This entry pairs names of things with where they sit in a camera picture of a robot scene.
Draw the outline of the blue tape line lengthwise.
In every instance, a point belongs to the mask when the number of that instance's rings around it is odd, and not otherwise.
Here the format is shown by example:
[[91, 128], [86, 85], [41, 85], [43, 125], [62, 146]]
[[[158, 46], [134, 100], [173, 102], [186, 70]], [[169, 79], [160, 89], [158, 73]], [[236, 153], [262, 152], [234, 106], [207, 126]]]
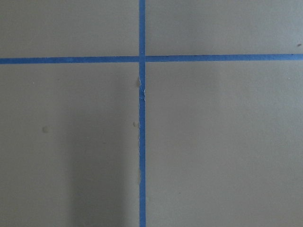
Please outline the blue tape line lengthwise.
[[146, 151], [145, 151], [145, 1], [139, 0], [139, 226], [146, 226]]

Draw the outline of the blue tape line crosswise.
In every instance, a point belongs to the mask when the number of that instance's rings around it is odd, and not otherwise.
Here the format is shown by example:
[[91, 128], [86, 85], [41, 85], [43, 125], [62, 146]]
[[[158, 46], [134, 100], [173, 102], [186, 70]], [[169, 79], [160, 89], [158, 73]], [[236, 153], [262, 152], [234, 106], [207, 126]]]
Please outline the blue tape line crosswise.
[[95, 56], [1, 58], [1, 64], [121, 63], [121, 62], [196, 62], [196, 61], [301, 61], [302, 54], [215, 54], [160, 56]]

